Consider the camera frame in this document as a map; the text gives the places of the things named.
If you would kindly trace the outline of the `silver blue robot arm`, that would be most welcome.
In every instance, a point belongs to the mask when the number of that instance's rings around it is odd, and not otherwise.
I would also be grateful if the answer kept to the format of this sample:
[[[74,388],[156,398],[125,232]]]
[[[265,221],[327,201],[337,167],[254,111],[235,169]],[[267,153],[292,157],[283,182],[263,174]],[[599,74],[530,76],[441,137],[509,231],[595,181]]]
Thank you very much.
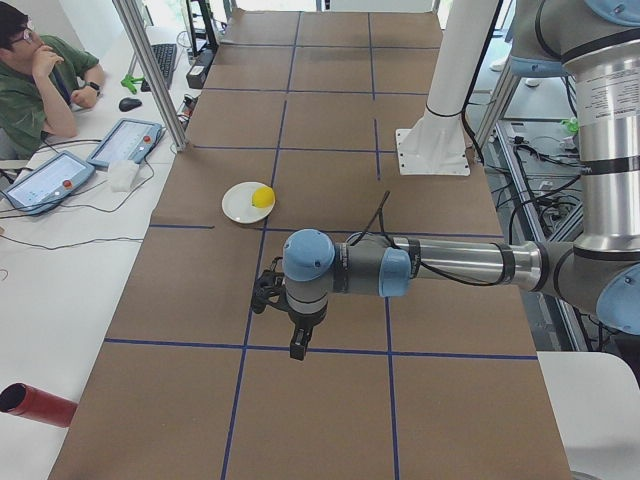
[[[515,70],[547,76],[558,63],[574,78],[582,234],[572,243],[505,245],[364,232],[334,243],[314,229],[295,232],[283,248],[279,297],[294,325],[293,359],[304,358],[330,293],[402,296],[416,277],[514,284],[638,333],[639,5],[521,1],[513,32]]]

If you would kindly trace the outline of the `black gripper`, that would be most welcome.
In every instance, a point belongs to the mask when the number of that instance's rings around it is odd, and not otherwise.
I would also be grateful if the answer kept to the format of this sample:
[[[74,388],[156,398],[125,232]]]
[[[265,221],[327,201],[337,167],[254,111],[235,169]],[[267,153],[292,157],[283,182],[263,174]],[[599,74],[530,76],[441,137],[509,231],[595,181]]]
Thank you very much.
[[[294,331],[289,345],[289,357],[294,360],[304,360],[313,329],[320,323],[320,311],[301,313],[291,307],[289,318],[294,324]]]

